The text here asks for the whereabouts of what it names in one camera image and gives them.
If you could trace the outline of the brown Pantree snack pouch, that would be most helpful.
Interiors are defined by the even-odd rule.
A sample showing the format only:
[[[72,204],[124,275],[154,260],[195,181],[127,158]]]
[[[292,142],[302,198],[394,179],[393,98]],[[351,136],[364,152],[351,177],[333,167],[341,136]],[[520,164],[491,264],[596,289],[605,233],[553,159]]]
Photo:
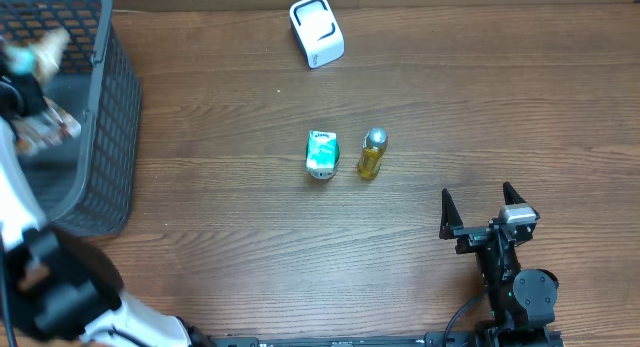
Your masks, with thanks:
[[[3,48],[10,81],[20,93],[17,115],[11,119],[19,154],[33,156],[59,146],[81,133],[80,123],[44,94],[58,74],[69,33],[58,28],[44,33],[35,43]]]

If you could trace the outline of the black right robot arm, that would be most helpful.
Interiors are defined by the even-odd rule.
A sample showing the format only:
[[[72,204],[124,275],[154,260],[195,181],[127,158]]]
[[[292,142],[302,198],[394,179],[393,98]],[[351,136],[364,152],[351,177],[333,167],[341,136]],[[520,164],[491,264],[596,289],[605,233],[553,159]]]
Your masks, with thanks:
[[[545,269],[524,269],[516,248],[533,238],[540,214],[513,186],[502,185],[505,205],[485,226],[464,226],[450,192],[441,192],[442,214],[439,237],[454,240],[459,255],[474,254],[484,289],[461,306],[449,320],[440,344],[452,346],[562,346],[559,332],[547,326],[554,322],[558,278]],[[490,320],[480,321],[464,337],[453,337],[455,322],[470,307],[486,298]]]

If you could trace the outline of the white barcode scanner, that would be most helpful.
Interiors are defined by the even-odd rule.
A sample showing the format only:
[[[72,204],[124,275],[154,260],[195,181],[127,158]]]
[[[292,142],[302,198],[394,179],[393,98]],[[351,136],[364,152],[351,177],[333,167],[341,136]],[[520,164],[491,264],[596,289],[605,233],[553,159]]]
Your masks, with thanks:
[[[293,34],[311,69],[341,58],[345,41],[327,0],[300,0],[289,9]]]

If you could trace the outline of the green lidded cup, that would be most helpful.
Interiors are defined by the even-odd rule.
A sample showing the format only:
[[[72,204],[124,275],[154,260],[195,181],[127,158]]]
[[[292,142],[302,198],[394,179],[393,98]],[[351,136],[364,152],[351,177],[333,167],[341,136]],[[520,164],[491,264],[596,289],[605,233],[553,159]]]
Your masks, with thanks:
[[[332,178],[338,170],[340,147],[334,136],[311,136],[307,143],[305,169],[314,178]]]

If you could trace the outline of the teal tissue pack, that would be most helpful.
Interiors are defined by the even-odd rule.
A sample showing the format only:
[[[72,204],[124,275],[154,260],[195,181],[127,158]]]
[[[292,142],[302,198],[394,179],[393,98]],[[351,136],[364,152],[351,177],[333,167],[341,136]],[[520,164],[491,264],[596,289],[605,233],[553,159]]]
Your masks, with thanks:
[[[306,146],[305,167],[308,172],[327,175],[338,166],[340,149],[335,132],[310,131]]]

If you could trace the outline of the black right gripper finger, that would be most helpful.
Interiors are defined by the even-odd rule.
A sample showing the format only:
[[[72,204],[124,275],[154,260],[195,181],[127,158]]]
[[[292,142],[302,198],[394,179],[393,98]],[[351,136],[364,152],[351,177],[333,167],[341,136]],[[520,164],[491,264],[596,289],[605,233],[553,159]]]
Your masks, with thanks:
[[[456,237],[456,231],[463,229],[464,225],[449,191],[443,189],[441,196],[442,214],[439,238],[454,239]]]
[[[522,198],[515,188],[508,182],[504,182],[502,185],[503,196],[506,205],[525,204],[526,200]]]

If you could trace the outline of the grey plastic mesh basket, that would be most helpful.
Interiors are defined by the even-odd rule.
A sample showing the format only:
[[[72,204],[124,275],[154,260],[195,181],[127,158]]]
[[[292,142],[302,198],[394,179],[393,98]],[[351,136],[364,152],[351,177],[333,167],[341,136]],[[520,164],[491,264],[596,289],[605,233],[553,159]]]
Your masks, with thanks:
[[[47,217],[76,236],[120,232],[131,211],[142,94],[112,25],[113,0],[1,0],[1,35],[27,44],[65,28],[70,42],[44,92],[78,137],[20,160]]]

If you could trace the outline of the yellow oil bottle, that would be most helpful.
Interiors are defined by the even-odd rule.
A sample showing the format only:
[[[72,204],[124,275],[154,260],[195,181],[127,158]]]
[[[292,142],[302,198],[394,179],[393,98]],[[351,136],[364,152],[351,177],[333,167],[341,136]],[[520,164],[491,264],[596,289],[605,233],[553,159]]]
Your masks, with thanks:
[[[357,172],[362,178],[374,179],[378,175],[387,146],[388,135],[382,127],[374,127],[367,132],[357,163]]]

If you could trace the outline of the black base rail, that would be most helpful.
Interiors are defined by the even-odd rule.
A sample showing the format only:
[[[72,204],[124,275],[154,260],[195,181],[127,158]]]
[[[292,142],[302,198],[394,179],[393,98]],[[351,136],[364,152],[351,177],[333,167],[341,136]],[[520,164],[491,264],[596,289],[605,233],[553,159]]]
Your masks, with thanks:
[[[441,347],[444,332],[427,332],[422,336],[404,337],[335,337],[259,340],[255,337],[211,338],[218,347]],[[490,346],[476,341],[472,332],[450,332],[446,339],[448,347]],[[559,332],[551,332],[548,342],[544,337],[534,337],[531,342],[516,342],[508,339],[500,346],[565,346]]]

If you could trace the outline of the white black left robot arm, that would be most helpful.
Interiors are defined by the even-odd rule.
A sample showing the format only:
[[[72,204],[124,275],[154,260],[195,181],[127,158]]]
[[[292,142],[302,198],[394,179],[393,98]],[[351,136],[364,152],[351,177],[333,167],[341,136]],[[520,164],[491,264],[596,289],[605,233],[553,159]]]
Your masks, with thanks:
[[[1,320],[9,344],[21,331],[41,342],[210,345],[196,327],[128,293],[100,249],[47,221],[20,166],[10,123],[41,94],[33,77],[1,71]]]

